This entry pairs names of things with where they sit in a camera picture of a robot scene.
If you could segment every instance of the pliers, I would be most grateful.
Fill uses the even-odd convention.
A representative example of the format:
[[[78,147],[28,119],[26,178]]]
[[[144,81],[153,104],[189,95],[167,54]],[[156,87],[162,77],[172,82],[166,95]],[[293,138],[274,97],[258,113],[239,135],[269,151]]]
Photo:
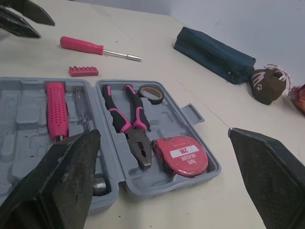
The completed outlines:
[[[152,165],[152,148],[145,132],[149,130],[150,124],[145,117],[143,103],[133,87],[129,84],[124,87],[125,93],[131,102],[131,120],[115,106],[110,85],[102,87],[102,95],[105,99],[107,110],[113,117],[113,126],[117,133],[125,133],[131,153],[138,160],[142,169],[148,169]]]
[[[12,8],[32,21],[54,26],[55,22],[40,6],[29,0],[0,0],[0,29],[4,29],[16,36],[40,38],[39,33],[30,26],[20,15],[8,8]]]

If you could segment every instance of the table surface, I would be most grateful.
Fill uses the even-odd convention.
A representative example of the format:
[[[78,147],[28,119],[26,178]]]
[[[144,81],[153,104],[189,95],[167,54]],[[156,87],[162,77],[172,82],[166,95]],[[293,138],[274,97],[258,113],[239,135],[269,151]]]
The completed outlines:
[[[31,23],[40,40],[0,33],[1,76],[69,78],[69,66],[96,66],[100,79],[141,79],[161,82],[180,107],[192,103],[205,118],[195,128],[222,166],[212,181],[132,202],[121,188],[106,212],[89,216],[85,228],[263,229],[248,196],[235,158],[229,127],[238,127],[280,140],[305,161],[305,118],[285,92],[270,106],[251,96],[246,84],[232,85],[173,49],[183,24],[164,16],[67,0],[35,0],[55,20],[49,27]],[[142,62],[69,51],[61,36],[103,44],[106,49],[139,55]]]

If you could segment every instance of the dark green pouch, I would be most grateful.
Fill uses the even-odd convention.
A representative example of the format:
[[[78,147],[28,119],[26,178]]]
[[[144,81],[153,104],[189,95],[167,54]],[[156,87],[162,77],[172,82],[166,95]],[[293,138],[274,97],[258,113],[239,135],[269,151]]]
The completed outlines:
[[[183,27],[174,49],[233,84],[249,81],[254,72],[255,58],[200,31]]]

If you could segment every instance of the pliers handle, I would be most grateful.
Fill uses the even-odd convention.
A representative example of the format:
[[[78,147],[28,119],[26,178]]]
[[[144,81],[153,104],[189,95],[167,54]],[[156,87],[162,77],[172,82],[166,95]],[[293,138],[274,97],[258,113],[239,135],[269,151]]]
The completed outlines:
[[[131,106],[131,121],[133,123],[132,127],[135,129],[143,129],[144,132],[149,130],[150,124],[146,119],[143,109],[143,103],[139,98],[138,94],[135,92],[130,84],[125,85],[125,93],[127,94]]]
[[[105,105],[107,110],[113,117],[113,126],[117,133],[125,133],[130,130],[132,125],[125,115],[115,106],[112,96],[110,85],[104,85],[102,88],[102,95],[105,99]]]
[[[113,117],[113,126],[117,133],[126,133],[127,130],[131,128],[143,129],[144,131],[149,130],[150,125],[145,117],[142,101],[140,100],[138,94],[132,88],[131,85],[125,85],[125,92],[132,103],[131,105],[131,122],[126,118],[126,116],[119,111],[115,106],[112,96],[110,85],[104,85],[102,87],[102,95],[105,99],[105,105],[110,114]]]

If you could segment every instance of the tool kit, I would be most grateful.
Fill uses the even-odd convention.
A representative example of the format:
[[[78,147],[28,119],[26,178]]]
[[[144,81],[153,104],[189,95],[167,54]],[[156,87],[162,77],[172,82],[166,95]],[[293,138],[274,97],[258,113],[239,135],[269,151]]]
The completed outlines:
[[[93,129],[101,147],[90,214],[114,203],[119,183],[141,200],[209,181],[221,166],[194,129],[203,121],[155,81],[2,77],[0,204],[55,142]]]

